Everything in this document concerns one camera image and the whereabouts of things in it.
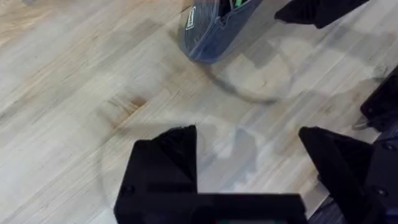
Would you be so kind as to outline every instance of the white label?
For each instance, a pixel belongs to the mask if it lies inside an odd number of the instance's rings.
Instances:
[[[192,29],[193,26],[195,25],[195,23],[193,22],[194,18],[195,18],[195,11],[196,11],[197,7],[193,6],[191,8],[191,11],[189,12],[189,16],[188,16],[188,22],[187,22],[187,28],[185,30],[189,30]]]

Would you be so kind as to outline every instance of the wooden floor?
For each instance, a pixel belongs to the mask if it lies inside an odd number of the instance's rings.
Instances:
[[[183,0],[0,0],[0,224],[116,223],[133,142],[188,124],[201,192],[300,192],[313,211],[298,130],[376,137],[352,126],[398,63],[398,1],[323,30],[274,21],[286,2],[204,66],[178,48]]]

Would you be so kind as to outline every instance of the circular mark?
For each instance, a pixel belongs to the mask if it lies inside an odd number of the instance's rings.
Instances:
[[[123,186],[120,191],[121,191],[122,195],[134,194],[134,192],[136,191],[136,188],[133,185]]]
[[[389,144],[388,142],[383,143],[381,146],[383,147],[383,149],[388,150],[388,151],[392,151],[392,152],[397,151],[397,148],[394,145]]]
[[[376,193],[379,196],[382,196],[382,197],[388,196],[387,190],[382,187],[373,186],[372,189],[373,189],[374,193]]]

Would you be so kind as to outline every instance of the black mechanical part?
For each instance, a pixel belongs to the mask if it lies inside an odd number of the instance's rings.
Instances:
[[[349,224],[398,223],[398,123],[373,144],[322,128],[299,136]]]
[[[361,112],[368,119],[368,126],[380,132],[398,121],[398,67],[362,104]]]
[[[114,208],[119,224],[307,223],[297,194],[199,194],[196,143],[194,126],[135,143]]]
[[[275,14],[286,23],[313,24],[322,29],[369,0],[292,0]]]

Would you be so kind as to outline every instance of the green tag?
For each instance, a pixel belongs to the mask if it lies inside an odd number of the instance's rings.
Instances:
[[[236,0],[235,2],[235,7],[241,6],[242,5],[242,0]]]

